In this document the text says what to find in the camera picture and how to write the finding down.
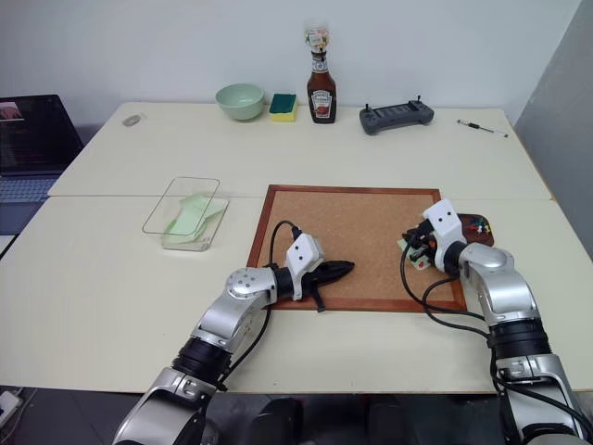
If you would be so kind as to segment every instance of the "ketchup label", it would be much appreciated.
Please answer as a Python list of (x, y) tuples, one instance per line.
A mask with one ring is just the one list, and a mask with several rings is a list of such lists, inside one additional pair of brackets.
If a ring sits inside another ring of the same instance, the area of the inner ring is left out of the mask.
[(321, 60), (318, 58), (313, 59), (313, 72), (327, 72), (327, 60)]
[(316, 118), (329, 118), (332, 109), (332, 95), (326, 90), (314, 91), (311, 95)]

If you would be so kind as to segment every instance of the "remote control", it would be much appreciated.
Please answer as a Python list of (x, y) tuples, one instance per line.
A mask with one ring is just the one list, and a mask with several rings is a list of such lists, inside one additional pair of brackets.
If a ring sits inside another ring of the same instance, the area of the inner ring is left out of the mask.
[(369, 104), (360, 111), (360, 123), (367, 134), (377, 134), (387, 128), (422, 123), (426, 125), (433, 119), (435, 112), (420, 101), (411, 100), (407, 104), (391, 107), (371, 108)]

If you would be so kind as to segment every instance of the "green cloth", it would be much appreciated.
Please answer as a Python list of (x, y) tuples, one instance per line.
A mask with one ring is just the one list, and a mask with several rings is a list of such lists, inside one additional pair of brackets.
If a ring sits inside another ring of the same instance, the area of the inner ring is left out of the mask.
[(165, 229), (163, 241), (172, 244), (196, 241), (206, 230), (208, 220), (224, 210), (216, 199), (196, 193), (179, 201), (182, 211)]

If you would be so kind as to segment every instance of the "floor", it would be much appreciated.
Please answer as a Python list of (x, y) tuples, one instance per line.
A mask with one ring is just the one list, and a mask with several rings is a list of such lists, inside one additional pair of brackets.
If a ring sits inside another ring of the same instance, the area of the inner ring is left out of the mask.
[[(26, 400), (33, 392), (25, 388)], [(250, 422), (273, 395), (219, 393), (208, 418), (221, 432), (220, 444), (240, 444)], [(364, 395), (298, 395), (305, 407), (305, 437), (318, 445), (366, 443)], [(18, 429), (3, 445), (110, 444), (121, 419), (138, 395), (39, 389)], [(502, 444), (494, 397), (401, 395), (420, 444)]]

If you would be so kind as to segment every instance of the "yellow sponge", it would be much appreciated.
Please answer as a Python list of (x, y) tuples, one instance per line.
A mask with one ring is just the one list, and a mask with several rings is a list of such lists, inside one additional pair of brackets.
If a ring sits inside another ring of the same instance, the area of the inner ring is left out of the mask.
[(270, 119), (292, 122), (297, 118), (297, 95), (274, 95), (270, 104)]

